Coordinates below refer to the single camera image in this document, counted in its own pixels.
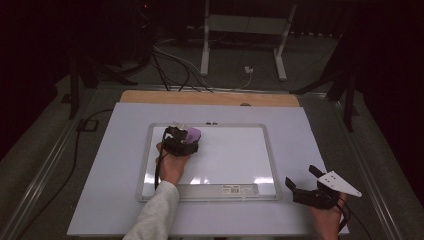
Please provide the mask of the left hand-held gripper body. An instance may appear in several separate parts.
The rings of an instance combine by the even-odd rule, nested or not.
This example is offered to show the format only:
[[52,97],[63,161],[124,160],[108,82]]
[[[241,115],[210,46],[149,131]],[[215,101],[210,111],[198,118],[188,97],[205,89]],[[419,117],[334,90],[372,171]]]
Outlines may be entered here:
[[187,129],[180,129],[173,126],[168,126],[165,129],[162,147],[166,152],[176,157],[191,155],[189,153],[190,144],[185,143]]

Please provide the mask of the large white table sheet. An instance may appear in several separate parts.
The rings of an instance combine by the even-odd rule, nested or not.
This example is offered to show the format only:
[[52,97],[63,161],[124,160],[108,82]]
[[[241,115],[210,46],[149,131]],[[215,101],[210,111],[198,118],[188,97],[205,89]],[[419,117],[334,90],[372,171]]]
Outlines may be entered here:
[[316,185],[308,168],[324,166],[301,107],[119,103],[115,106],[69,225],[72,236],[121,236],[143,205],[136,199],[140,174],[153,165],[164,125],[261,124],[280,187],[273,201],[181,201],[171,235],[181,237],[291,237],[310,235],[307,207],[293,202],[285,178]]

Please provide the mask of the black metal stand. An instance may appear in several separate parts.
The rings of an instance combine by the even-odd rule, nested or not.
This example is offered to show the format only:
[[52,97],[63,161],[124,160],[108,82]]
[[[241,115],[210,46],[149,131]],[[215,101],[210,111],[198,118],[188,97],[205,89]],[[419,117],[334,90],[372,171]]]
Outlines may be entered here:
[[106,66],[102,65],[95,59],[84,55],[79,52],[70,54],[70,93],[67,98],[71,104],[69,118],[73,119],[81,106],[80,98],[80,84],[83,84],[85,88],[95,89],[99,80],[96,77],[95,71],[99,71],[102,74],[110,77],[112,80],[127,86],[135,86],[136,82],[127,80],[120,76],[118,73],[112,71]]
[[332,82],[333,85],[328,90],[326,99],[336,102],[339,101],[342,96],[345,96],[343,122],[350,132],[353,131],[352,117],[354,92],[356,74],[359,69],[356,60],[357,47],[358,45],[355,41],[349,37],[348,34],[344,34],[339,39],[321,77],[304,87],[289,91],[290,94],[304,95],[319,86]]

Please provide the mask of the dark power strip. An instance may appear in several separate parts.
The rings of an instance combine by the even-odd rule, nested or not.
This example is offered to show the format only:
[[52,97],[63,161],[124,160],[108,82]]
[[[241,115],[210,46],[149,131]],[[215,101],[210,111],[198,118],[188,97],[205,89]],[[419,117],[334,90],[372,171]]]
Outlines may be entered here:
[[294,36],[296,38],[298,37],[318,37],[318,38],[332,38],[332,39],[339,39],[343,36],[341,35],[335,35],[335,34],[324,34],[324,33],[313,33],[313,32],[295,32],[290,31],[289,35]]

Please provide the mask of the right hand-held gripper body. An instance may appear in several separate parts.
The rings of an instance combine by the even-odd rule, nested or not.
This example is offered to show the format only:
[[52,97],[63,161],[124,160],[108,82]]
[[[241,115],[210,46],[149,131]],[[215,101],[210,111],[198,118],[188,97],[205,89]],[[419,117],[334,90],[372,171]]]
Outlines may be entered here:
[[292,196],[295,203],[328,210],[338,204],[341,193],[355,197],[362,196],[359,190],[335,171],[330,171],[317,178],[317,188],[315,190],[304,190],[297,187],[297,190],[292,192]]

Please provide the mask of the black square floor plate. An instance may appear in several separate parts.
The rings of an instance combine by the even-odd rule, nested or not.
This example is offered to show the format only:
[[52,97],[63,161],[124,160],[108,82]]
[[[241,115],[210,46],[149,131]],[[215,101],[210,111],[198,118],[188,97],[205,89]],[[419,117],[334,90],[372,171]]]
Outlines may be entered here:
[[78,123],[77,132],[95,132],[98,129],[99,121],[93,119],[81,119]]

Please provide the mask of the white metal stand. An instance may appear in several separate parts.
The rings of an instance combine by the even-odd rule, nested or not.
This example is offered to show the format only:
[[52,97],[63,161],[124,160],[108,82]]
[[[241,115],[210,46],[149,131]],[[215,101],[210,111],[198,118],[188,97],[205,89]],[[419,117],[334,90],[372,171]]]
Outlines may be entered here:
[[235,14],[219,15],[210,13],[210,0],[205,0],[203,51],[200,74],[202,76],[208,75],[210,55],[209,34],[211,31],[278,35],[280,36],[280,43],[273,50],[273,57],[278,79],[285,81],[287,79],[287,74],[282,54],[288,39],[296,9],[297,5],[292,4],[287,16],[283,18],[238,16]]

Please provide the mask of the metal floor rail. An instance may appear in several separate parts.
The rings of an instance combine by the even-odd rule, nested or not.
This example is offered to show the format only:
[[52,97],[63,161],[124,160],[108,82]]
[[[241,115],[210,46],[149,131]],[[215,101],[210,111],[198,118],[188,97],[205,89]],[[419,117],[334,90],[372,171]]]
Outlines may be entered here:
[[[401,229],[401,215],[397,208],[397,190],[403,192],[405,178],[384,136],[380,132],[365,103],[359,99],[354,104],[353,131],[343,122],[344,107],[330,102],[344,139],[349,145],[359,178],[366,188],[366,198],[372,203],[384,240],[405,240]],[[406,194],[410,193],[408,183]]]
[[17,235],[23,229],[30,213],[32,212],[63,151],[65,150],[71,133],[77,128],[78,123],[93,96],[95,95],[95,92],[95,89],[88,89],[83,95],[82,99],[80,100],[79,109],[77,110],[74,118],[66,123],[64,130],[61,132],[58,140],[53,145],[53,148],[49,152],[48,157],[41,165],[37,174],[34,176],[31,183],[27,187],[23,197],[14,210],[12,216],[9,218],[6,226],[0,232],[0,240],[15,240]]

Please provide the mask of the person's right hand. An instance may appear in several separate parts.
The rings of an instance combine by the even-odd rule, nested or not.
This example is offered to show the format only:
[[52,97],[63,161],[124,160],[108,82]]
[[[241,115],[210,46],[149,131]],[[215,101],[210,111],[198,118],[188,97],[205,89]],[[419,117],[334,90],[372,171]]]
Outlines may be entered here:
[[313,218],[313,225],[317,237],[335,236],[339,234],[339,223],[342,213],[339,208],[333,207],[329,210],[310,207],[309,211]]

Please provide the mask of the silver framed whiteboard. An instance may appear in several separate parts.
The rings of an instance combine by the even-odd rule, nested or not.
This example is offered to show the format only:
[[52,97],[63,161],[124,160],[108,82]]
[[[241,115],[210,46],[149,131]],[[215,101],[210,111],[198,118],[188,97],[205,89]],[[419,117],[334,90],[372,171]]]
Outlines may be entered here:
[[266,201],[280,198],[266,127],[195,124],[199,149],[178,185],[182,201]]

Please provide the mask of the person's left hand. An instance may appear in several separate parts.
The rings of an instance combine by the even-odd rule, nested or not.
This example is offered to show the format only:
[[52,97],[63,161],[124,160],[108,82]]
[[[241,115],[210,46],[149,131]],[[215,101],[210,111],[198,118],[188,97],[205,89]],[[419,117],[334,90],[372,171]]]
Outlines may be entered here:
[[177,185],[181,180],[186,163],[191,158],[188,156],[176,157],[172,154],[169,154],[162,148],[162,144],[158,143],[156,145],[157,150],[159,151],[159,177],[162,181],[169,182],[173,185]]

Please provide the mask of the dark equipment rack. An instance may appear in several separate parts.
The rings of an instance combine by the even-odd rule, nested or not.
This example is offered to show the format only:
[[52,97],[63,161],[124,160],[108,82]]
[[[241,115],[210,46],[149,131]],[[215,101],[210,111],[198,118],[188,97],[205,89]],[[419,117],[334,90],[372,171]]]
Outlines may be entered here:
[[145,66],[151,58],[156,25],[155,0],[110,0],[109,17],[118,59]]

